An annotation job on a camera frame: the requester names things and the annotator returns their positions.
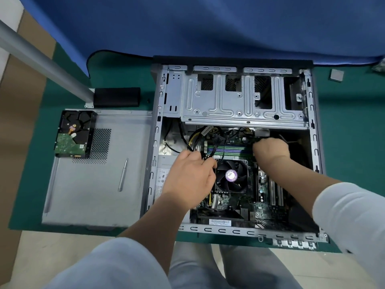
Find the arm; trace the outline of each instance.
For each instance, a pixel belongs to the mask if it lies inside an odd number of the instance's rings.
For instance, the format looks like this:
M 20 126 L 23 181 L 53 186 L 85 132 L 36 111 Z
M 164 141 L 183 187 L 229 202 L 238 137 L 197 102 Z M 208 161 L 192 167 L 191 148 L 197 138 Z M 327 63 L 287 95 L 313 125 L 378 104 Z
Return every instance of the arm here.
M 288 145 L 280 139 L 263 139 L 253 145 L 261 169 L 287 190 L 311 216 L 317 196 L 339 180 L 321 175 L 290 159 Z
M 385 198 L 320 175 L 290 159 L 280 139 L 254 144 L 261 169 L 286 189 L 338 245 L 353 253 L 379 287 L 385 283 Z
M 146 247 L 166 274 L 183 217 L 214 185 L 213 167 L 216 167 L 213 158 L 203 161 L 199 151 L 182 151 L 170 169 L 162 195 L 139 221 L 119 235 Z

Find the small chip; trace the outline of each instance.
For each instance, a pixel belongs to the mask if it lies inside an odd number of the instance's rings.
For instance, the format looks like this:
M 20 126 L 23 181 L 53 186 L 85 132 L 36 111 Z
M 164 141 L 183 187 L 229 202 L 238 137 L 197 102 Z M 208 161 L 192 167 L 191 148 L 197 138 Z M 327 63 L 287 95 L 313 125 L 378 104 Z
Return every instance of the small chip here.
M 332 69 L 330 71 L 329 79 L 332 80 L 332 81 L 336 81 L 336 82 L 342 82 L 343 74 L 344 74 L 344 71 L 337 70 L 337 69 Z

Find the yellow wire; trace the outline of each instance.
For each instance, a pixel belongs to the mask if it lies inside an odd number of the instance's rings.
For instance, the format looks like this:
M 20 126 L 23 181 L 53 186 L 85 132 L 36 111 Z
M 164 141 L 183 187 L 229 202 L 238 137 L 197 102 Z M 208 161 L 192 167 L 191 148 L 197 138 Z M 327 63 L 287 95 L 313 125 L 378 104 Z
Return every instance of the yellow wire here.
M 194 136 L 192 136 L 192 138 L 191 138 L 191 140 L 190 140 L 190 142 L 189 142 L 189 145 L 191 146 L 191 144 L 193 143 L 193 141 L 194 141 L 194 138 L 196 137 L 196 136 L 198 136 L 200 134 L 200 132 L 198 132 L 198 133 L 196 133 Z

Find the floor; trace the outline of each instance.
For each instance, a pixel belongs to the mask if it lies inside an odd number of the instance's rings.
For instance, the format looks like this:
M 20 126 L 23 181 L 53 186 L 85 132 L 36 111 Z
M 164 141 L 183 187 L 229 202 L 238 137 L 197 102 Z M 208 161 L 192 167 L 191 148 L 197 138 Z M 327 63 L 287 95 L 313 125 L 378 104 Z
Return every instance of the floor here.
M 23 231 L 11 282 L 0 289 L 39 289 L 94 247 L 110 239 L 103 236 Z M 374 289 L 368 274 L 350 256 L 340 253 L 273 249 L 304 289 Z M 223 273 L 219 246 L 214 258 Z

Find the gray pants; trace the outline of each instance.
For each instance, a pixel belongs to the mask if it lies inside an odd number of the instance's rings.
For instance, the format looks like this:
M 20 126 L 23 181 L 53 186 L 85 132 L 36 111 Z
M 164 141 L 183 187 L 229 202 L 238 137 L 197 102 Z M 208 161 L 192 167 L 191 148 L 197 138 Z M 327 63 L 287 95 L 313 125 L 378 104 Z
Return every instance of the gray pants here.
M 268 248 L 219 246 L 224 278 L 210 244 L 177 242 L 168 275 L 173 289 L 301 289 L 293 275 Z

